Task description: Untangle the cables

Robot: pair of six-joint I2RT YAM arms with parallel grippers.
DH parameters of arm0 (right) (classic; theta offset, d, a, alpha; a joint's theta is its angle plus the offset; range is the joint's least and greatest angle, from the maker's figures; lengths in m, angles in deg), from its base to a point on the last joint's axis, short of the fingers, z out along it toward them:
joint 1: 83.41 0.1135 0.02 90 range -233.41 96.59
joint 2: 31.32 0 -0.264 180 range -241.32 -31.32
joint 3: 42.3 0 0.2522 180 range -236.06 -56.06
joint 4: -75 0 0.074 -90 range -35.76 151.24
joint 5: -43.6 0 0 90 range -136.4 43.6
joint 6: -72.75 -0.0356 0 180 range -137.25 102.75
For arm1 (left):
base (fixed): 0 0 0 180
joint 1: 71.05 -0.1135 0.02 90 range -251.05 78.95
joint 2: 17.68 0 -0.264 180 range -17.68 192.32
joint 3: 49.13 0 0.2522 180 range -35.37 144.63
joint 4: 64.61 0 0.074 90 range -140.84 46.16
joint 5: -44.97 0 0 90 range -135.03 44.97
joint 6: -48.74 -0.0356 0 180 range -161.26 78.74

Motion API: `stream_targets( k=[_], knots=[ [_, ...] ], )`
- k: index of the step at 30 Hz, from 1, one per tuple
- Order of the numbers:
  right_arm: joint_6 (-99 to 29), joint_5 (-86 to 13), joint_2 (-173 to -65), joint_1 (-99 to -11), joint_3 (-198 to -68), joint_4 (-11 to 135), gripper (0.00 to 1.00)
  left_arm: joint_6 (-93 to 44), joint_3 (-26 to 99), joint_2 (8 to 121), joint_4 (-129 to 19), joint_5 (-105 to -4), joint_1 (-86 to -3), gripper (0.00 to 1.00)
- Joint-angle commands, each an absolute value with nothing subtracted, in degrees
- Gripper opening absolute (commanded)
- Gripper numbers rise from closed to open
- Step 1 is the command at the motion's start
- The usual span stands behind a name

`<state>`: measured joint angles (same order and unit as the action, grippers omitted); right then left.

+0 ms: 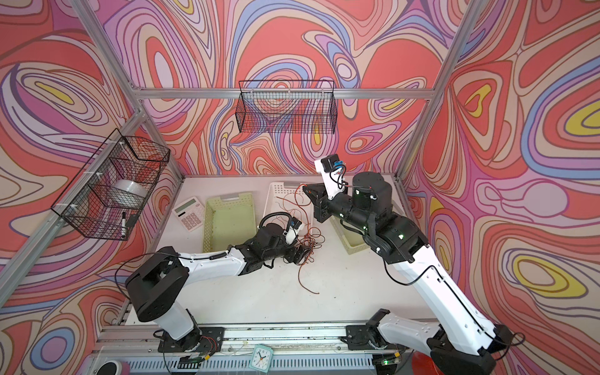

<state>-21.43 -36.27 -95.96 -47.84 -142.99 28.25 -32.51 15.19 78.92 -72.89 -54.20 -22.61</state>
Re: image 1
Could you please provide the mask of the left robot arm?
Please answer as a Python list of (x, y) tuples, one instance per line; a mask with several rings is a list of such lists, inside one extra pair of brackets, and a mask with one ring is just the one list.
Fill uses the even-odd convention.
[(226, 251), (198, 256), (176, 252), (171, 246), (161, 248), (125, 281), (137, 319), (159, 325), (174, 340), (191, 336), (196, 323), (177, 301), (184, 287), (271, 268), (279, 258), (299, 263), (308, 252), (299, 241), (305, 226), (288, 212), (273, 212), (262, 218), (254, 237)]

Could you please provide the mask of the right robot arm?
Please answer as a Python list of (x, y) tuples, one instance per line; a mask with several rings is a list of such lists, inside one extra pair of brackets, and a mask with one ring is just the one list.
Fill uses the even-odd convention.
[(437, 318), (437, 324), (401, 318), (380, 309), (366, 325), (376, 346), (401, 345), (429, 356), (443, 374), (490, 374), (494, 354), (514, 346), (514, 333), (492, 323), (468, 300), (438, 260), (428, 238), (392, 204), (392, 186), (379, 174), (358, 173), (352, 186), (327, 174), (320, 184), (303, 192), (313, 205), (315, 219), (336, 218), (362, 235), (362, 240), (404, 276)]

